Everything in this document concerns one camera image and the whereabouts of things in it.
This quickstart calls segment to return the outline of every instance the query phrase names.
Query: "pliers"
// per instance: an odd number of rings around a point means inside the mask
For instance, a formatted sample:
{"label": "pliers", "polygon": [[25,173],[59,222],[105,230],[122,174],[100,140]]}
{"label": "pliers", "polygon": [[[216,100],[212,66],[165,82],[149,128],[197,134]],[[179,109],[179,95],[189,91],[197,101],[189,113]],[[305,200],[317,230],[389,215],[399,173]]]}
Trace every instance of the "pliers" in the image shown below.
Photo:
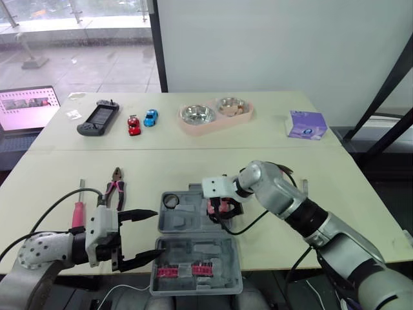
{"label": "pliers", "polygon": [[124,181],[122,181],[122,172],[119,167],[115,168],[115,171],[112,175],[112,181],[108,183],[106,186],[106,192],[105,192],[105,200],[106,200],[106,205],[108,205],[108,200],[110,199],[111,193],[114,190],[114,188],[117,188],[117,191],[119,193],[119,201],[117,203],[117,210],[121,211],[122,206],[123,206],[123,198],[125,195],[125,192],[123,190],[125,186]]}

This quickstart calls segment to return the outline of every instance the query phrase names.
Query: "metal bowl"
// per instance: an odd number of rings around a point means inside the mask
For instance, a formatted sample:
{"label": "metal bowl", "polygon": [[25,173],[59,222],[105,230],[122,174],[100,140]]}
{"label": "metal bowl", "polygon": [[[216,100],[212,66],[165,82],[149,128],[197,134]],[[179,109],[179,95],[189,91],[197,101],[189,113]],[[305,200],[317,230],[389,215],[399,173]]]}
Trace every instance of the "metal bowl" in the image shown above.
{"label": "metal bowl", "polygon": [[181,118],[189,125],[202,125],[215,120],[215,112],[204,105],[191,105],[181,111]]}
{"label": "metal bowl", "polygon": [[248,103],[242,99],[228,97],[218,100],[217,109],[219,113],[232,117],[248,112]]}

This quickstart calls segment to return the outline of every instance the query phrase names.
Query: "white table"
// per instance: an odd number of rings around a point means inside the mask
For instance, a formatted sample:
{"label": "white table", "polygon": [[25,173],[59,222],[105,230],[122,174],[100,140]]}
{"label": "white table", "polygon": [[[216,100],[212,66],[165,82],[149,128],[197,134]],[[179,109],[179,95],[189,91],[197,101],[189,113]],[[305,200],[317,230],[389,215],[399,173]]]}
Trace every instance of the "white table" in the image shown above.
{"label": "white table", "polygon": [[[320,141],[288,138],[284,120],[290,110],[316,111],[309,100],[300,92],[245,92],[233,93],[249,100],[256,108],[253,118],[246,124],[213,132],[200,137],[185,134],[177,126],[178,110],[183,105],[203,104],[228,94],[87,94],[67,99],[48,126],[33,143],[30,150],[152,150],[152,149],[222,149],[257,147],[318,147],[339,146],[340,142],[331,130]],[[104,137],[84,137],[76,132],[76,126],[83,123],[95,109],[99,99],[110,99],[121,105]],[[148,109],[158,109],[159,121],[155,127],[143,134],[130,137],[126,121],[136,114],[143,122]],[[66,113],[79,111],[84,116],[70,120]]]}

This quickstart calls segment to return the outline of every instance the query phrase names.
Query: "tissue box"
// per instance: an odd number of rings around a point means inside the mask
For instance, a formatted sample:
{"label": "tissue box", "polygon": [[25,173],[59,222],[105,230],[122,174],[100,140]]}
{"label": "tissue box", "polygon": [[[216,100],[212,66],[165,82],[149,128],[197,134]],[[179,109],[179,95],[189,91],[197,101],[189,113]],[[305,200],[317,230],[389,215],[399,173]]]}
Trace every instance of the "tissue box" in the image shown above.
{"label": "tissue box", "polygon": [[320,140],[328,127],[321,113],[290,111],[286,128],[288,137]]}

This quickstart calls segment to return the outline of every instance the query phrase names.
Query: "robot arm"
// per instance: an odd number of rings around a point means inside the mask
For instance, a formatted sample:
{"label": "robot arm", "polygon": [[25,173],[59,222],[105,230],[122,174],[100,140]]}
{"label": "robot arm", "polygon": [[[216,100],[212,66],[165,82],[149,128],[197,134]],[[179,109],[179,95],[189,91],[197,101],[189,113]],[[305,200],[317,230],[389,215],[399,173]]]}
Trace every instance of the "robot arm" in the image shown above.
{"label": "robot arm", "polygon": [[308,199],[283,178],[274,163],[252,161],[238,176],[205,178],[204,197],[258,202],[285,220],[317,251],[320,265],[337,283],[358,292],[364,310],[411,309],[413,283],[388,269],[377,248],[331,212]]}
{"label": "robot arm", "polygon": [[119,227],[123,221],[139,221],[156,215],[151,210],[117,212],[97,207],[86,230],[66,233],[40,232],[21,246],[12,270],[0,282],[0,310],[42,309],[56,276],[63,269],[89,262],[92,267],[112,260],[121,272],[146,265],[163,250],[150,250],[123,260]]}

